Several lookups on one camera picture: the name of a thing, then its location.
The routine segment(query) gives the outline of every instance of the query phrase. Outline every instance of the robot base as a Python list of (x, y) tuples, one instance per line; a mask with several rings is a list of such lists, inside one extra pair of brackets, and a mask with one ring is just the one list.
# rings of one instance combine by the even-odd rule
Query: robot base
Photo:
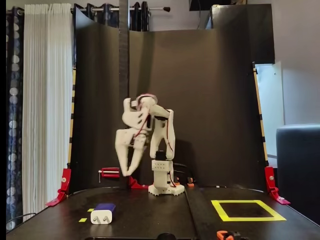
[(185, 191), (185, 186), (183, 185), (176, 185), (175, 187), (169, 186), (167, 189), (158, 190), (154, 185), (150, 185), (148, 188), (148, 192), (152, 195), (158, 196), (161, 194), (173, 194), (178, 196)]

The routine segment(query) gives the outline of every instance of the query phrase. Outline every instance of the curtain rod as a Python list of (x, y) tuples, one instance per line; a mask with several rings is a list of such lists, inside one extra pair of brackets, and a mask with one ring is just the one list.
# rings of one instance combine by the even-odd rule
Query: curtain rod
[[(81, 11), (81, 12), (85, 12), (86, 11), (86, 9), (85, 8), (79, 8), (79, 10)], [(165, 11), (165, 12), (170, 12), (170, 7), (169, 6), (161, 6), (161, 7), (148, 7), (148, 10), (149, 11)], [(104, 9), (103, 8), (95, 8), (95, 7), (93, 7), (92, 9), (91, 9), (91, 11), (93, 11), (93, 12), (103, 12), (104, 11)], [(111, 7), (110, 8), (110, 11), (119, 11), (119, 7)], [(11, 14), (12, 13), (12, 11), (10, 11), (10, 10), (7, 10), (6, 11), (6, 14)], [(18, 9), (17, 10), (17, 13), (19, 14), (19, 15), (22, 15), (22, 14), (24, 14), (24, 11), (23, 10), (20, 10), (20, 9)]]

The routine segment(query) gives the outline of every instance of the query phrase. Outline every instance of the black pole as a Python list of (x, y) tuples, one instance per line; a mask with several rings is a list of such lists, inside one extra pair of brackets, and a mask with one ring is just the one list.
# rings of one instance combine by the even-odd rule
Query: black pole
[[(119, 128), (126, 126), (122, 123), (123, 102), (129, 97), (130, 79), (130, 6), (129, 0), (119, 0), (119, 106), (118, 122)], [(121, 175), (120, 184), (122, 188), (129, 188), (129, 179)]]

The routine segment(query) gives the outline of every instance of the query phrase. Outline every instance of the gray chair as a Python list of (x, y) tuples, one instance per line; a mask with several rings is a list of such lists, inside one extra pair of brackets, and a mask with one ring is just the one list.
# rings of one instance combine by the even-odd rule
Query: gray chair
[(280, 127), (276, 151), (280, 196), (320, 225), (320, 124)]

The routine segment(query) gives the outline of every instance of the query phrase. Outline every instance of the white curtain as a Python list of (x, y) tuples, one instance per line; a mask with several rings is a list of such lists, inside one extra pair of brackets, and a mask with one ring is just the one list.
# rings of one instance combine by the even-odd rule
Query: white curtain
[(71, 4), (24, 9), (23, 213), (57, 197), (67, 167), (73, 84)]

